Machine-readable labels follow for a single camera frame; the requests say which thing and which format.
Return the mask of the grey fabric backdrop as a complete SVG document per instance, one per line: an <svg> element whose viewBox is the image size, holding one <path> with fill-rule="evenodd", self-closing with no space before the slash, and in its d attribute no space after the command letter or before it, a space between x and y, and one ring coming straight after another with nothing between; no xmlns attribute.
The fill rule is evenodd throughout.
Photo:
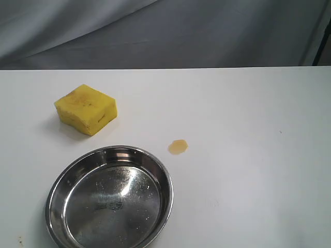
<svg viewBox="0 0 331 248"><path fill-rule="evenodd" d="M330 1L1 1L1 69L307 66Z"/></svg>

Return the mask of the yellow sponge block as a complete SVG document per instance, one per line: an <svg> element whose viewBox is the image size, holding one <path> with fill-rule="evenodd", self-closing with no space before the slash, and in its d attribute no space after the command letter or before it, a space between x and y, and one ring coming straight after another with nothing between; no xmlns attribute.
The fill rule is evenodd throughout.
<svg viewBox="0 0 331 248"><path fill-rule="evenodd" d="M117 117L115 99L85 84L57 100L54 105L63 123L88 136L95 135Z"/></svg>

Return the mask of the round stainless steel bowl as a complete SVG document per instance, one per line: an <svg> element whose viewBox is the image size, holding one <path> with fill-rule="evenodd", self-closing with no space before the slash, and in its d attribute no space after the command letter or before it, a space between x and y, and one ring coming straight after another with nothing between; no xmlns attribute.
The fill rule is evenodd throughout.
<svg viewBox="0 0 331 248"><path fill-rule="evenodd" d="M66 167L45 205L58 247L147 247L165 227L173 183L163 163L138 147L93 150Z"/></svg>

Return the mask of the amber liquid spill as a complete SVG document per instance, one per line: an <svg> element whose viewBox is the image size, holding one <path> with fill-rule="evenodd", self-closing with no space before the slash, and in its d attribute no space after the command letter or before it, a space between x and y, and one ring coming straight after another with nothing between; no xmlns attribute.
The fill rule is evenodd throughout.
<svg viewBox="0 0 331 248"><path fill-rule="evenodd" d="M174 140L169 146L168 151L172 155L179 155L185 152L188 148L188 144L184 139Z"/></svg>

